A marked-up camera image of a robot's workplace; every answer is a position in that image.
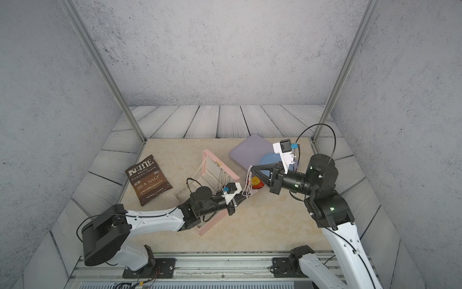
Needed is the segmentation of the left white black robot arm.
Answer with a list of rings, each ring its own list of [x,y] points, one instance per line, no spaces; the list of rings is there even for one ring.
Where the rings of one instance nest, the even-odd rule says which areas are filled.
[[[160,211],[126,210],[116,204],[101,214],[88,217],[77,229],[83,244],[84,264],[88,267],[113,262],[131,271],[139,271],[154,263],[150,247],[138,248],[129,239],[161,231],[186,231],[201,224],[205,216],[222,211],[228,215],[250,197],[240,183],[228,183],[214,193],[201,186],[177,207]]]

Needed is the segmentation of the pink jewelry box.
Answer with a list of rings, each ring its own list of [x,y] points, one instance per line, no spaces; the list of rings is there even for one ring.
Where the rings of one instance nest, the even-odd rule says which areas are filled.
[[[228,183],[239,183],[239,176],[209,150],[202,152],[202,163],[191,178],[186,179],[184,188],[174,193],[181,203],[186,203],[186,229],[194,229],[203,236],[219,221],[228,216],[223,210],[214,213],[214,205],[222,196],[222,189]]]

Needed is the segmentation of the left metal frame post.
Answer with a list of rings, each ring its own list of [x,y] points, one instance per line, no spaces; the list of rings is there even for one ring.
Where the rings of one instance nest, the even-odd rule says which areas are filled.
[[[67,17],[69,18],[74,30],[76,31],[78,37],[80,38],[81,42],[85,46],[85,49],[90,54],[91,59],[93,60],[97,70],[101,74],[103,80],[105,81],[106,85],[108,86],[111,94],[113,95],[115,101],[121,108],[123,114],[127,118],[129,124],[131,125],[132,129],[135,131],[137,137],[139,138],[142,144],[147,142],[147,137],[141,130],[136,118],[134,117],[131,109],[129,108],[125,98],[122,95],[121,90],[119,89],[118,85],[116,84],[111,72],[108,69],[108,66],[104,62],[101,53],[99,52],[97,46],[95,45],[93,39],[90,36],[87,28],[83,20],[81,19],[77,8],[75,7],[73,1],[71,0],[61,0],[59,1],[61,7],[63,8],[64,12],[66,13]]]

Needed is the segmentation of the lavender cutting board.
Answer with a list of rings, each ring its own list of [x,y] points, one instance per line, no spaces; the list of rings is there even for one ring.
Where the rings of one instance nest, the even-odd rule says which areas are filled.
[[[273,144],[258,135],[251,135],[232,149],[229,156],[243,169],[248,170],[250,166],[259,165],[260,159],[269,153],[274,153]]]

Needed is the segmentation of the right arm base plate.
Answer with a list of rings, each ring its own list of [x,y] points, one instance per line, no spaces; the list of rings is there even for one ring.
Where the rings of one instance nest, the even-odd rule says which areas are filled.
[[[276,257],[272,259],[270,272],[275,278],[307,278],[298,260],[292,257]]]

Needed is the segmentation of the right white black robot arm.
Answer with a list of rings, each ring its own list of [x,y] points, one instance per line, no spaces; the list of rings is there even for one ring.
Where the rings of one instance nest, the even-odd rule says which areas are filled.
[[[285,169],[282,162],[253,166],[251,173],[279,194],[287,189],[305,196],[303,203],[330,243],[344,280],[340,280],[309,246],[291,250],[291,269],[318,289],[380,289],[373,266],[362,246],[350,207],[336,191],[338,170],[330,156],[311,156],[306,173]]]

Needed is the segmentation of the brown kettle chips bag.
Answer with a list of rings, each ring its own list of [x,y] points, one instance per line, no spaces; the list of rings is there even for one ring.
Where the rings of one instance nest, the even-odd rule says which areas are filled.
[[[125,170],[141,206],[172,189],[153,155]]]

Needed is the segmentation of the metal frame post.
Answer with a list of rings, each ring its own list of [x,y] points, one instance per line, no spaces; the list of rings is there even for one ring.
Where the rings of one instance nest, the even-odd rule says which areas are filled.
[[[366,10],[363,14],[363,17],[360,21],[359,27],[355,33],[355,36],[353,37],[353,40],[351,42],[350,48],[348,50],[348,53],[346,55],[346,58],[344,60],[344,63],[341,67],[341,70],[339,72],[339,75],[334,83],[333,89],[327,98],[326,104],[324,106],[324,111],[322,112],[321,118],[320,118],[320,123],[326,124],[328,117],[330,116],[330,113],[332,112],[334,105],[336,101],[339,98],[341,89],[348,77],[348,74],[353,66],[355,57],[357,53],[359,52],[359,49],[362,45],[362,42],[364,41],[364,38],[366,36],[366,33],[368,31],[368,28],[371,24],[371,21],[374,17],[374,13],[377,10],[377,6],[380,3],[378,0],[370,0],[368,1],[368,4],[366,6]]]
[[[85,49],[90,54],[91,59],[93,60],[97,70],[101,74],[103,80],[105,81],[106,85],[108,86],[111,94],[113,95],[115,101],[121,108],[123,114],[127,118],[129,124],[131,125],[132,129],[135,131],[137,137],[139,138],[142,144],[147,142],[147,137],[141,130],[136,118],[134,117],[131,109],[129,108],[125,98],[122,95],[121,90],[119,89],[118,85],[116,84],[111,72],[108,69],[108,66],[104,62],[101,53],[99,52],[97,46],[95,45],[93,39],[90,36],[87,28],[83,20],[81,19],[77,8],[75,7],[73,1],[71,0],[61,0],[59,1],[61,7],[63,8],[64,12],[66,13],[67,17],[69,18],[74,30],[76,31],[78,37],[80,38],[81,42],[85,46]]]

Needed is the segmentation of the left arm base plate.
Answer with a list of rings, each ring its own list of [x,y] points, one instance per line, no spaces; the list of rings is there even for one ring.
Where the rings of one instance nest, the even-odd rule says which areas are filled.
[[[154,258],[139,270],[125,268],[123,279],[171,279],[173,278],[175,258]]]

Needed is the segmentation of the right metal frame post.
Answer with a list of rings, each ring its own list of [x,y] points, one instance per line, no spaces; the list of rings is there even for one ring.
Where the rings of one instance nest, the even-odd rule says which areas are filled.
[[[333,89],[327,98],[326,104],[324,106],[324,111],[322,112],[321,118],[320,118],[320,123],[326,124],[328,117],[330,116],[330,113],[332,112],[334,105],[336,101],[339,98],[341,89],[348,77],[348,74],[353,66],[355,57],[357,53],[359,52],[359,49],[362,45],[362,42],[364,41],[364,38],[366,36],[366,33],[368,31],[368,28],[371,24],[371,21],[374,17],[374,13],[377,10],[377,6],[380,3],[378,0],[370,0],[368,1],[368,4],[366,6],[366,10],[363,14],[363,17],[360,21],[359,27],[355,33],[355,36],[353,37],[353,40],[351,42],[350,48],[348,50],[348,53],[346,55],[346,58],[344,60],[344,63],[341,67],[341,70],[339,72],[339,75],[334,83]]]

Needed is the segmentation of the aluminium mounting rail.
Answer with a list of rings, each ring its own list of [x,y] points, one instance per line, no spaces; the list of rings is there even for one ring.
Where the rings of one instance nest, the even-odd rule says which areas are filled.
[[[313,289],[310,278],[275,278],[272,259],[288,252],[161,253],[175,258],[171,279],[123,279],[124,267],[87,267],[82,260],[66,284],[68,289]]]

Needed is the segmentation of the blue plate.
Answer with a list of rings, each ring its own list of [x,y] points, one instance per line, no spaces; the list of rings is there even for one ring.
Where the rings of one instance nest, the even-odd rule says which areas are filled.
[[[278,163],[279,161],[281,161],[281,158],[280,158],[280,155],[279,154],[275,154],[275,153],[269,153],[269,154],[265,154],[259,161],[259,165],[264,165],[264,164],[273,164],[273,163]],[[294,159],[294,164],[291,164],[289,166],[289,169],[294,171],[295,168],[298,166],[298,161],[297,159],[295,158]]]

